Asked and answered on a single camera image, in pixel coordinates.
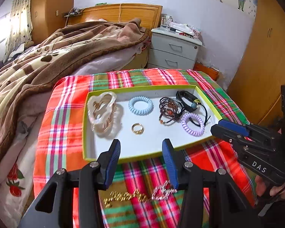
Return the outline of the right hand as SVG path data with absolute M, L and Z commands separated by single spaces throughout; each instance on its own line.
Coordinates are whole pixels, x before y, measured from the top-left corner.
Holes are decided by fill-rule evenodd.
M 256 176 L 255 183 L 256 183 L 256 189 L 255 189 L 256 194 L 258 196 L 262 196 L 267 189 L 263 178 L 260 176 Z M 270 195 L 273 197 L 274 195 L 278 194 L 283 189 L 284 186 L 285 183 L 280 187 L 278 186 L 272 187 L 270 190 Z M 282 200 L 285 200 L 285 189 L 282 192 L 280 192 L 279 196 L 281 197 Z

